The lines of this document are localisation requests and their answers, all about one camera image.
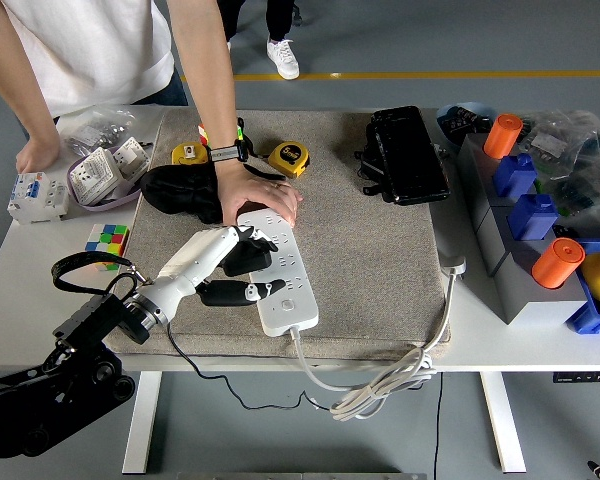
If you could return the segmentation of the person's left hand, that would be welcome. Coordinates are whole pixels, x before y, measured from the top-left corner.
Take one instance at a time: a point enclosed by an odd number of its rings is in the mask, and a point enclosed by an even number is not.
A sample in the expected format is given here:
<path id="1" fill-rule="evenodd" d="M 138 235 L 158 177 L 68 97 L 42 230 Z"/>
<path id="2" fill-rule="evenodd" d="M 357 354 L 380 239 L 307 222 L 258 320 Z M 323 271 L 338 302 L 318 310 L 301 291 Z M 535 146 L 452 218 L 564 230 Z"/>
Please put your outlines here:
<path id="1" fill-rule="evenodd" d="M 235 225 L 238 211 L 247 203 L 269 207 L 291 226 L 295 225 L 303 197 L 290 183 L 258 177 L 238 160 L 218 162 L 214 168 L 224 225 Z"/>

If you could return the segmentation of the person's right hand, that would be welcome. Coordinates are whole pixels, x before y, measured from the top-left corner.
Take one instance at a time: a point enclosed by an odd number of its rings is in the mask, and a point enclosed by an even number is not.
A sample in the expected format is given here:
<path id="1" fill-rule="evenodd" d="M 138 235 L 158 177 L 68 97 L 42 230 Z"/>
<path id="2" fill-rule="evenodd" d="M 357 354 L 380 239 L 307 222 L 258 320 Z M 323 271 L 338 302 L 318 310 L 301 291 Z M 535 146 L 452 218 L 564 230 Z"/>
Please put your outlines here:
<path id="1" fill-rule="evenodd" d="M 16 155 L 19 174 L 41 172 L 53 165 L 60 154 L 58 138 L 38 139 L 31 137 Z"/>

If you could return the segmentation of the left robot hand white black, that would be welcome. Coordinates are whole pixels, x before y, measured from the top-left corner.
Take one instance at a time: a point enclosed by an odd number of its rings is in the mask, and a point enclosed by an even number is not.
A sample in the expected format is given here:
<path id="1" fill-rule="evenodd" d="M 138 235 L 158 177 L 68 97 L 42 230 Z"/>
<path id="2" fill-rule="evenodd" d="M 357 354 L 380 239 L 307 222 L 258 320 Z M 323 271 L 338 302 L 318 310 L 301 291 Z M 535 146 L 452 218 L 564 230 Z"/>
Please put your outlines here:
<path id="1" fill-rule="evenodd" d="M 246 306 L 263 300 L 286 286 L 282 279 L 247 283 L 207 278 L 242 242 L 253 244 L 267 255 L 277 247 L 255 227 L 230 226 L 203 230 L 164 265 L 158 277 L 138 290 L 136 301 L 162 325 L 176 316 L 182 298 L 198 294 L 207 306 Z"/>

